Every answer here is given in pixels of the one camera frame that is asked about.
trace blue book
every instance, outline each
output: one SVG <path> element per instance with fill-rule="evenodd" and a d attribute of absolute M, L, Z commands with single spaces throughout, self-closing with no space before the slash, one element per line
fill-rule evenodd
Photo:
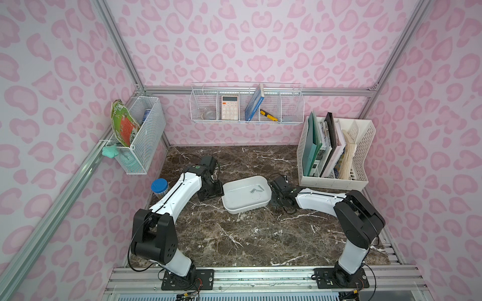
<path fill-rule="evenodd" d="M 265 91 L 263 89 L 263 84 L 259 84 L 258 88 L 256 88 L 251 100 L 248 103 L 248 106 L 244 110 L 244 120 L 251 121 L 253 116 L 256 112 L 259 111 L 259 106 L 263 102 L 265 98 Z"/>

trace robotic arm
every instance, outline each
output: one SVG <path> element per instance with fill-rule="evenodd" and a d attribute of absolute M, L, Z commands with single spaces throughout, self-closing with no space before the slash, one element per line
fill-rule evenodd
<path fill-rule="evenodd" d="M 290 185 L 282 176 L 270 184 L 273 204 L 325 212 L 340 221 L 347 242 L 333 272 L 322 277 L 325 282 L 332 279 L 339 286 L 348 287 L 353 279 L 362 278 L 358 277 L 362 262 L 372 241 L 385 226 L 385 220 L 361 192 L 351 190 L 346 194 L 331 194 L 314 191 Z"/>
<path fill-rule="evenodd" d="M 175 222 L 181 210 L 197 192 L 200 201 L 222 196 L 223 186 L 213 180 L 217 160 L 204 156 L 197 165 L 187 166 L 169 192 L 149 210 L 134 215 L 131 253 L 159 262 L 166 271 L 193 283 L 196 270 L 191 259 L 177 248 Z"/>
<path fill-rule="evenodd" d="M 213 180 L 216 165 L 217 160 L 214 157 L 204 156 L 199 164 L 185 167 L 174 187 L 158 203 L 149 210 L 139 209 L 134 215 L 131 253 L 160 263 L 174 280 L 189 285 L 201 275 L 196 275 L 191 259 L 177 248 L 174 224 L 181 210 L 196 192 L 200 201 L 224 194 L 221 182 Z M 347 237 L 345 249 L 330 271 L 318 271 L 319 274 L 316 274 L 316 270 L 320 269 L 315 269 L 319 288 L 335 288 L 332 286 L 333 282 L 339 287 L 347 288 L 354 285 L 354 279 L 362 278 L 362 262 L 368 254 L 371 242 L 385 226 L 385 220 L 368 200 L 355 190 L 346 194 L 331 194 L 293 186 L 282 176 L 272 181 L 270 186 L 271 201 L 275 206 L 325 212 L 336 216 L 341 223 Z M 322 282 L 332 284 L 320 287 Z"/>

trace brown marble surface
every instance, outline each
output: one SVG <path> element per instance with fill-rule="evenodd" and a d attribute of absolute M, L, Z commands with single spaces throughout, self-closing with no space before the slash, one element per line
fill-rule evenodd
<path fill-rule="evenodd" d="M 298 185 L 296 146 L 171 147 L 160 174 L 170 187 L 185 165 L 199 161 L 182 154 L 216 157 L 223 183 L 254 175 L 269 179 L 278 172 Z M 176 230 L 179 249 L 197 266 L 334 265 L 346 241 L 338 219 L 322 212 L 298 209 L 290 215 L 268 204 L 233 215 L 224 209 L 220 197 L 201 203 L 196 195 L 179 215 Z M 383 246 L 377 249 L 370 251 L 367 263 L 389 264 Z M 136 267 L 150 264 L 131 258 Z"/>

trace black notebook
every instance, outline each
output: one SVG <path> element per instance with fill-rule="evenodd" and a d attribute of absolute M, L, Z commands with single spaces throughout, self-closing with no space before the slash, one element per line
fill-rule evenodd
<path fill-rule="evenodd" d="M 330 159 L 331 159 L 333 153 L 335 152 L 335 149 L 336 149 L 336 146 L 337 146 L 336 141 L 337 141 L 338 137 L 337 137 L 336 129 L 335 129 L 335 121 L 333 120 L 333 114 L 331 112 L 328 112 L 326 114 L 325 121 L 328 124 L 328 136 L 330 138 L 330 142 L 331 142 L 331 146 L 332 146 L 332 150 L 331 150 L 330 154 L 328 155 L 328 159 L 326 160 L 326 162 L 330 162 Z M 327 165 L 328 164 L 325 164 L 321 173 L 324 172 Z"/>

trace white calculator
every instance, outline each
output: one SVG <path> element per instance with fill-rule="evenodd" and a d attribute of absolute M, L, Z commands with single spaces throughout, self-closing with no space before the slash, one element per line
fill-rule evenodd
<path fill-rule="evenodd" d="M 222 120 L 239 120 L 237 95 L 221 96 L 221 119 Z"/>

